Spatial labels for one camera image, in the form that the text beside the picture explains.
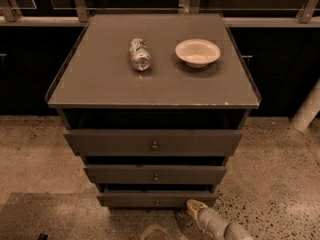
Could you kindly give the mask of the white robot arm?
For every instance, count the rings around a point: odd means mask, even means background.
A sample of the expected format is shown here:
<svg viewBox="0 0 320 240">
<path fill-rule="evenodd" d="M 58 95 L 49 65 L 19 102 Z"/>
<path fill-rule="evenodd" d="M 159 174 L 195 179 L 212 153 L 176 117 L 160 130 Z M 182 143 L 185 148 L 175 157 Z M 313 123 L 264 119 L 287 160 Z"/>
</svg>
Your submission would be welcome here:
<svg viewBox="0 0 320 240">
<path fill-rule="evenodd" d="M 199 228 L 214 240 L 255 240 L 243 226 L 228 222 L 215 208 L 201 201 L 189 199 L 187 209 Z"/>
</svg>

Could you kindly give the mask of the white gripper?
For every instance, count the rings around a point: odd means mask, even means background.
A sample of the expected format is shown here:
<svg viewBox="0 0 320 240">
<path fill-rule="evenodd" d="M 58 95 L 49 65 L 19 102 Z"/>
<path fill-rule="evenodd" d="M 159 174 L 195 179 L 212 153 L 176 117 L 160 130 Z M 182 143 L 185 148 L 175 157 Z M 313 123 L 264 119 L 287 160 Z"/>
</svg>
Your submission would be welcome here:
<svg viewBox="0 0 320 240">
<path fill-rule="evenodd" d="M 186 202 L 188 213 L 198 220 L 199 227 L 214 240 L 225 240 L 225 231 L 229 224 L 214 208 L 207 208 L 201 201 L 189 199 Z"/>
</svg>

